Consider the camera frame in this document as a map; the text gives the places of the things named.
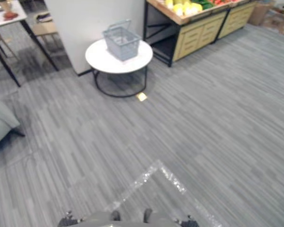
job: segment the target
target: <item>basket handle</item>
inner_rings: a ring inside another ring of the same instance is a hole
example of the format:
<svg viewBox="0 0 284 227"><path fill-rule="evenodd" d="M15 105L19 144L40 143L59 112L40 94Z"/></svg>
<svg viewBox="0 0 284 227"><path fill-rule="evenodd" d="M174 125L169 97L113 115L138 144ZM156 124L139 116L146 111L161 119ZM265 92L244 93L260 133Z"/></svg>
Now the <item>basket handle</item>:
<svg viewBox="0 0 284 227"><path fill-rule="evenodd" d="M118 26L120 26L120 25L122 25L122 24L125 24L125 25L128 24L128 25L127 25L127 28L126 28L126 29L128 29L128 28L129 28L129 25L131 24L131 21L132 21L131 19L121 20L121 21L119 21L119 22L116 22L116 23L110 25L107 30L111 30L111 29L113 29L113 28L115 28L115 27L118 27Z"/></svg>

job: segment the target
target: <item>yellow fruit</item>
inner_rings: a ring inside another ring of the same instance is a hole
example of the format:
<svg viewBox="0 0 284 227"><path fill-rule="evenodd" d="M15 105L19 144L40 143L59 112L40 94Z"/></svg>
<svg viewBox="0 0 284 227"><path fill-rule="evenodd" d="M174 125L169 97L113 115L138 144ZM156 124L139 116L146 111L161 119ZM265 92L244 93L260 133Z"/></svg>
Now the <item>yellow fruit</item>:
<svg viewBox="0 0 284 227"><path fill-rule="evenodd" d="M183 4L174 5L173 10L178 16L183 16Z"/></svg>
<svg viewBox="0 0 284 227"><path fill-rule="evenodd" d="M172 9L174 7L174 2L173 0L165 0L165 4L167 8Z"/></svg>
<svg viewBox="0 0 284 227"><path fill-rule="evenodd" d="M188 3L188 2L185 2L184 5L183 5L183 12L184 12L184 15L190 15L192 14L192 10L191 10L191 4Z"/></svg>
<svg viewBox="0 0 284 227"><path fill-rule="evenodd" d="M201 12L203 10L202 5L198 3L191 3L191 8L196 9L197 12Z"/></svg>

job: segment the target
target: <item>white wall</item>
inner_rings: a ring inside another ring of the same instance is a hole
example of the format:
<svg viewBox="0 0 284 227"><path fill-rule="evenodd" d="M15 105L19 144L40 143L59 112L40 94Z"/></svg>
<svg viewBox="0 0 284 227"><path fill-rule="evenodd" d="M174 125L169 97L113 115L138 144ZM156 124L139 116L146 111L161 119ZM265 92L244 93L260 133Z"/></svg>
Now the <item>white wall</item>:
<svg viewBox="0 0 284 227"><path fill-rule="evenodd" d="M85 51L110 24L131 19L142 35L145 0L45 0L76 73L90 69Z"/></svg>

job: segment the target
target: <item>black table leg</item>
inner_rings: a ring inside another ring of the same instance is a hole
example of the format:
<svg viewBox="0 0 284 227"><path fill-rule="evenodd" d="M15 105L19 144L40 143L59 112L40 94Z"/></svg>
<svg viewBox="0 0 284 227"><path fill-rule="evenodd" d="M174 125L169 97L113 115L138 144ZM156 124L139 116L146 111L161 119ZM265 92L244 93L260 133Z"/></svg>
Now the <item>black table leg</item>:
<svg viewBox="0 0 284 227"><path fill-rule="evenodd" d="M116 96L116 95L113 95L113 94L109 94L107 93L106 91L104 91L98 84L98 76L99 76L99 73L100 71L98 70L95 70L95 69L92 69L92 73L94 75L94 79L95 79L95 84L96 84L96 87L99 91L101 91L102 93L104 93L105 95L107 96L111 96L111 97L115 97L115 98L126 98L126 97L132 97L132 96L135 96L139 93L141 93L142 91L144 91L146 89L146 83L147 83L147 66L144 67L144 85L143 85L143 88L141 90L139 90L138 92L135 92L133 94L130 94L130 95L124 95L124 96Z"/></svg>
<svg viewBox="0 0 284 227"><path fill-rule="evenodd" d="M17 78L15 77L14 73L11 71L10 67L8 66L8 64L4 61L3 57L0 54L0 62L2 63L2 65L4 66L5 70L9 73L10 77L15 81L15 83L17 84L18 87L21 87Z"/></svg>
<svg viewBox="0 0 284 227"><path fill-rule="evenodd" d="M49 56L49 54L46 52L46 50L44 49L44 47L41 45L41 43L39 42L39 40L37 39L37 37L35 36L35 34L33 33L33 31L30 29L30 27L28 26L27 22L25 20L21 20L20 21L21 25L23 26L23 28L26 30L26 32L28 33L28 35L31 37L31 39L37 44L37 46L41 49L41 51L43 52L43 54L46 56L46 58L48 59L48 61L51 63L51 65L55 68L56 71L59 71L58 67L55 65L55 63L53 62L52 58Z"/></svg>

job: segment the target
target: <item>dining table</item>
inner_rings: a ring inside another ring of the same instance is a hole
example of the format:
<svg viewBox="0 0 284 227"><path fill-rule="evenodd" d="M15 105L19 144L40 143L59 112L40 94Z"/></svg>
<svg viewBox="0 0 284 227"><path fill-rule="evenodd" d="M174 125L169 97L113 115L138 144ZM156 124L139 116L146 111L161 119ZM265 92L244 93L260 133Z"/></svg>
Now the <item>dining table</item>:
<svg viewBox="0 0 284 227"><path fill-rule="evenodd" d="M27 32L27 34L32 39L32 41L39 47L40 51L44 54L44 56L50 62L50 64L54 67L54 69L56 71L59 71L58 67L56 66L56 64L52 60L51 56L47 53L45 48L39 42L39 40L35 36L34 32L32 31L32 29L29 27L28 23L26 22L27 14L23 10L20 2L18 0L12 0L11 5L12 5L12 8L11 8L12 12L17 13L18 16L16 18L12 19L12 20L5 20L5 18L4 18L5 12L1 11L0 12L0 27L11 25L11 24L14 24L16 22L19 22L22 25L24 31ZM17 86L21 87L21 85L19 84L19 82L17 80L16 75L13 73L10 66L6 63L4 57L1 55L1 53L0 53L0 62L2 63L3 67L8 72L8 74L10 75L10 77L15 81Z"/></svg>

